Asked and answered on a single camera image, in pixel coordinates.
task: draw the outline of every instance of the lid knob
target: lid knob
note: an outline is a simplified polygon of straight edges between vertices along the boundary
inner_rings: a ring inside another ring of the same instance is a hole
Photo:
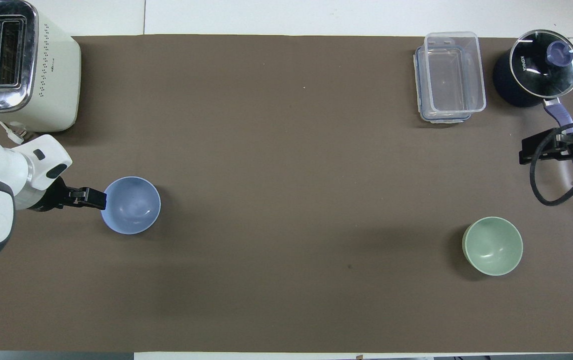
[[[565,67],[572,63],[573,50],[571,46],[561,39],[553,41],[546,48],[546,62],[559,67]]]

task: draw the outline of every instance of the white toaster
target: white toaster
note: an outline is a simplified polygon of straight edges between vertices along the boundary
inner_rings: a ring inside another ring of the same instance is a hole
[[[23,0],[0,0],[0,122],[59,132],[76,122],[80,46]]]

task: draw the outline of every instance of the pot handle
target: pot handle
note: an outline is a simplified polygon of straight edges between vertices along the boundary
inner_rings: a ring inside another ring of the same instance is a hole
[[[545,98],[544,111],[558,122],[558,126],[565,126],[573,123],[571,114],[569,114],[569,111],[566,109],[565,105],[561,103],[560,98],[558,97],[551,99]],[[572,134],[573,127],[567,129],[566,133]]]

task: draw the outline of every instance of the container lid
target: container lid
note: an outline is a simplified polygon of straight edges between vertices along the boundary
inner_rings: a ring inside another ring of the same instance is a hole
[[[511,49],[511,73],[534,96],[557,98],[573,89],[573,44],[549,30],[531,30]]]

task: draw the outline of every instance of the power cord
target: power cord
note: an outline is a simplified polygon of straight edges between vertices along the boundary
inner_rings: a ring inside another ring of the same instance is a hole
[[[542,155],[545,146],[547,146],[547,144],[551,142],[556,135],[561,134],[564,130],[567,130],[569,128],[573,128],[573,123],[568,123],[565,126],[561,126],[558,127],[557,129],[551,130],[551,132],[549,132],[549,134],[546,135],[546,137],[542,139],[542,141],[540,141],[540,144],[537,146],[537,148],[535,148],[535,153],[533,154],[533,158],[531,159],[531,166],[529,167],[529,181],[531,182],[531,190],[533,190],[533,194],[540,201],[540,203],[547,205],[547,207],[555,207],[556,205],[560,205],[561,203],[564,203],[565,201],[569,200],[573,196],[573,186],[570,189],[568,189],[568,191],[565,194],[563,194],[562,196],[560,196],[555,200],[545,199],[545,197],[542,196],[542,194],[538,190],[538,185],[536,185],[536,164],[538,163],[538,159],[540,158],[540,155]]]

